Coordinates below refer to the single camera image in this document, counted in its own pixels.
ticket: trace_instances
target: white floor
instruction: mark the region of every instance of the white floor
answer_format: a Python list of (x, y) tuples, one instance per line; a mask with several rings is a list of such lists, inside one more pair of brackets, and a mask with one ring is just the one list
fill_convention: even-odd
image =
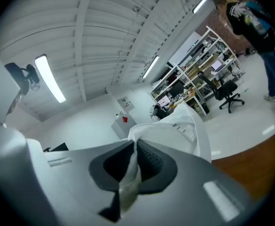
[(245, 105), (234, 102), (231, 114), (227, 106), (219, 109), (223, 101), (214, 97), (207, 101), (210, 113), (203, 117), (207, 128), (212, 159), (219, 159), (247, 150), (275, 134), (275, 103), (267, 102), (267, 76), (259, 55), (239, 58), (246, 71), (236, 82), (240, 99)]

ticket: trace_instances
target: desk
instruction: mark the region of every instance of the desk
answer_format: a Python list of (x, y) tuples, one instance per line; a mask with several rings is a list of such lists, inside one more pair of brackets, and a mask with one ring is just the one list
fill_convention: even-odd
[(170, 109), (174, 110), (174, 109), (177, 107), (177, 105), (179, 105), (180, 103), (182, 103), (182, 102), (187, 103), (187, 102), (190, 101), (191, 99), (194, 99), (194, 100), (196, 101), (196, 103), (199, 105), (200, 109), (202, 110), (203, 114), (204, 114), (205, 116), (207, 116), (207, 113), (205, 112), (204, 108), (202, 107), (201, 103), (199, 102), (199, 100), (198, 100), (197, 97), (196, 97), (196, 93), (195, 93), (195, 90), (194, 90), (194, 89), (192, 90), (192, 93), (191, 93), (191, 95), (190, 95), (189, 97), (187, 97), (187, 98), (185, 98), (185, 99), (181, 98), (180, 100), (177, 100), (177, 101), (174, 103), (174, 105), (170, 107)]
[(217, 76), (222, 70), (224, 70), (225, 68), (228, 68), (234, 62), (234, 60), (235, 60), (234, 58), (230, 58), (226, 60), (226, 63), (223, 65), (223, 67), (219, 71), (211, 71), (212, 76)]

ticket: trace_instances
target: ceiling beam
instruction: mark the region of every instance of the ceiling beam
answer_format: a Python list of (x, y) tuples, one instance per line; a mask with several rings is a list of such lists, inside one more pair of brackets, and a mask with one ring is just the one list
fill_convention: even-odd
[(13, 47), (10, 51), (2, 51), (0, 52), (0, 56), (3, 61), (31, 61), (31, 58), (36, 58), (38, 55), (46, 54), (50, 55), (51, 60), (55, 58), (56, 53), (60, 53), (65, 51), (66, 49), (73, 49), (74, 43), (73, 36), (54, 38), (52, 40), (47, 40), (41, 42), (39, 44), (34, 44), (32, 46), (26, 46), (22, 50), (20, 45), (17, 44), (15, 47), (18, 47), (19, 50), (17, 52), (15, 47)]
[[(170, 2), (171, 2), (171, 0), (159, 0), (158, 1), (157, 5), (153, 8), (153, 10), (149, 14), (147, 20), (143, 24), (140, 32), (138, 33), (137, 38), (134, 41), (134, 44), (132, 45), (131, 50), (129, 52), (128, 58), (126, 60), (127, 62), (131, 62), (134, 60), (134, 57), (136, 56), (139, 48), (141, 47), (146, 35), (148, 34), (150, 29), (154, 25), (158, 16), (165, 10), (165, 8), (169, 5)], [(125, 77), (129, 68), (130, 68), (130, 64), (124, 66), (122, 73), (120, 74), (120, 78), (118, 80), (118, 82), (120, 84), (124, 81), (124, 77)]]
[(82, 40), (85, 16), (90, 0), (81, 0), (79, 4), (79, 10), (76, 18), (75, 28), (75, 60), (77, 67), (77, 77), (79, 81), (79, 88), (83, 100), (86, 101), (86, 93), (84, 88), (83, 74), (82, 74)]
[[(71, 66), (72, 63), (69, 63), (69, 66), (63, 66), (62, 68), (60, 66), (55, 66), (52, 71), (55, 73), (60, 73), (60, 72), (65, 72), (68, 70), (73, 70), (73, 69), (78, 69), (80, 67), (91, 67), (91, 66), (102, 66), (102, 65), (109, 65), (109, 64), (117, 64), (118, 61), (114, 60), (114, 61), (102, 61), (102, 62), (90, 62), (90, 63), (84, 63), (81, 65), (78, 65), (76, 67)], [(121, 65), (127, 65), (127, 64), (133, 64), (133, 65), (145, 65), (144, 61), (133, 61), (133, 62), (119, 62), (119, 64)]]
[(35, 119), (41, 121), (39, 115), (34, 112), (26, 103), (19, 103), (18, 106)]
[(60, 23), (60, 24), (50, 24), (50, 25), (45, 25), (45, 26), (41, 26), (32, 30), (29, 30), (27, 32), (24, 32), (12, 39), (10, 39), (7, 42), (4, 42), (3, 44), (0, 45), (0, 52), (3, 51), (4, 49), (6, 49), (8, 46), (12, 45), (13, 43), (16, 43), (19, 40), (25, 39), (31, 35), (35, 35), (39, 32), (44, 32), (44, 31), (48, 31), (48, 30), (52, 30), (52, 29), (57, 29), (57, 28), (66, 28), (69, 27), (70, 29), (73, 29), (74, 27), (74, 23), (70, 22), (70, 23)]

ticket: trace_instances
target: office chair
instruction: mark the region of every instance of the office chair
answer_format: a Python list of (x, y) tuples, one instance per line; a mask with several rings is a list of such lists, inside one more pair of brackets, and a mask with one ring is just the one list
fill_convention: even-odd
[(219, 106), (220, 110), (222, 110), (222, 106), (228, 104), (228, 113), (231, 113), (230, 105), (232, 102), (239, 101), (239, 102), (242, 102), (242, 105), (245, 104), (243, 100), (235, 99), (236, 96), (240, 97), (240, 94), (236, 93), (235, 95), (232, 96), (232, 92), (235, 89), (237, 89), (237, 85), (234, 82), (227, 81), (225, 84), (223, 84), (222, 80), (220, 80), (221, 87), (217, 89), (216, 85), (212, 81), (210, 81), (208, 78), (206, 78), (202, 71), (198, 72), (198, 77), (208, 84), (208, 86), (213, 91), (214, 97), (217, 100), (222, 100), (224, 98), (226, 99), (226, 101)]

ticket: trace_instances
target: metal shelving unit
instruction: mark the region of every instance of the metal shelving unit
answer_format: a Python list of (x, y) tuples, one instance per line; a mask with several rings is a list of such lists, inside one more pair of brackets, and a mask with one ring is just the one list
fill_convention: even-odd
[[(217, 33), (207, 26), (205, 34), (192, 48), (190, 48), (190, 50), (188, 50), (186, 56), (177, 65), (174, 65), (167, 75), (165, 75), (150, 92), (153, 99), (158, 102), (163, 96), (167, 95), (168, 91), (180, 78), (185, 78), (184, 87), (194, 90), (195, 92), (195, 95), (186, 102), (195, 98), (196, 103), (199, 105), (204, 115), (206, 115), (201, 104), (205, 102), (206, 98), (212, 95), (212, 92), (208, 94), (204, 94), (204, 92), (201, 93), (202, 89), (207, 86), (207, 83), (204, 82), (197, 88), (196, 85), (198, 85), (198, 83), (194, 83), (194, 81), (198, 78), (198, 75), (196, 74), (198, 71), (205, 72), (211, 70), (211, 64), (220, 59), (217, 52), (234, 57), (234, 60), (239, 64), (238, 59), (230, 47), (228, 47)], [(177, 73), (177, 78), (167, 85), (166, 81), (172, 73)]]

